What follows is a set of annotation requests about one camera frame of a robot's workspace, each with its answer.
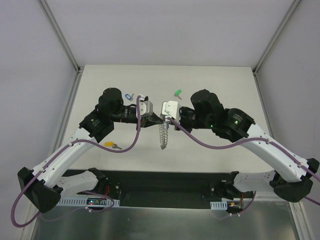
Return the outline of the metal disc keyring holder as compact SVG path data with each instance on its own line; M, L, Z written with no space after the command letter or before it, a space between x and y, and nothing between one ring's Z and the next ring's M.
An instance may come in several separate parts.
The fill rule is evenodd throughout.
M164 150L168 144L168 130L166 129L166 122L159 125L159 142L160 142L160 149Z

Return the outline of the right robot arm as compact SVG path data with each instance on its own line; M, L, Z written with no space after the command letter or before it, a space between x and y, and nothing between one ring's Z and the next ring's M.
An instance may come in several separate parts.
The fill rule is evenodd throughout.
M178 107L176 116L167 119L199 145L213 150L230 149L241 146L272 167L271 171L258 173L234 172L234 178L225 184L225 192L237 197L245 192L273 192L281 199L297 203L307 199L320 163L314 158L303 158L287 150L269 136L244 111L238 108L224 108L216 94L206 89L195 92L189 107ZM230 141L229 145L213 146L206 144L191 132L192 130L211 130L221 139Z

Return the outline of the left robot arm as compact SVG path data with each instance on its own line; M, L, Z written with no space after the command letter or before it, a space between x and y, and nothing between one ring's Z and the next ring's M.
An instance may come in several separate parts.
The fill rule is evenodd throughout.
M88 169L71 178L63 177L63 174L89 149L99 146L114 130L115 123L135 124L139 134L141 128L163 122L154 113L148 97L138 96L135 104L124 105L119 89L105 89L94 110L80 122L69 140L40 164L32 169L23 167L17 173L22 194L40 213L52 210L62 197L89 190L96 195L102 194L106 177L97 169Z

